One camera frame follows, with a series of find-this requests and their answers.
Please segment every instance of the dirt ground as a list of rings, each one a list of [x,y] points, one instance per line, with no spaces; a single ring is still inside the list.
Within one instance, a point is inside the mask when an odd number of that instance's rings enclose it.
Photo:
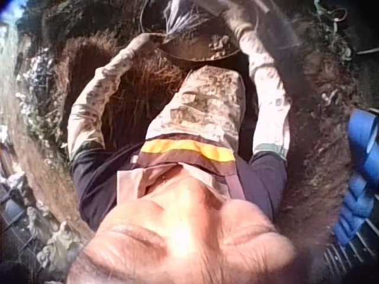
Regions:
[[[327,242],[337,219],[351,173],[348,118],[352,109],[363,103],[354,63],[341,63],[335,47],[325,42],[317,18],[299,18],[294,26],[302,45],[296,54],[284,54],[278,60],[293,109],[288,188],[276,222],[297,246],[310,247]],[[334,90],[337,94],[327,106],[322,94],[329,96]],[[12,98],[9,106],[18,110]],[[76,210],[69,174],[45,164],[38,143],[26,136],[19,115],[13,115],[10,123],[21,167],[36,197],[51,207],[59,221],[69,220],[89,238],[92,233]]]

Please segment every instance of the orange stripe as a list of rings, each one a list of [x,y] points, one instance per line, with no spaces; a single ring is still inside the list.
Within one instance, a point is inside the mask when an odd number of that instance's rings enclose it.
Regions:
[[[192,150],[201,153],[204,157],[218,162],[235,161],[233,151],[225,147],[218,147],[194,140],[156,139],[147,141],[141,148],[145,153],[166,153],[171,150]]]

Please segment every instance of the dry grass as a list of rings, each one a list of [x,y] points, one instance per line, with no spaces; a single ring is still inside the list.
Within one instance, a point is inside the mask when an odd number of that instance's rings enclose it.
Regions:
[[[60,123],[63,140],[73,103],[96,68],[106,65],[118,51],[112,33],[67,42],[61,63],[56,66],[57,89],[64,97]],[[105,109],[102,130],[107,148],[118,149],[142,141],[151,120],[171,100],[184,76],[183,71],[157,53],[135,60]]]

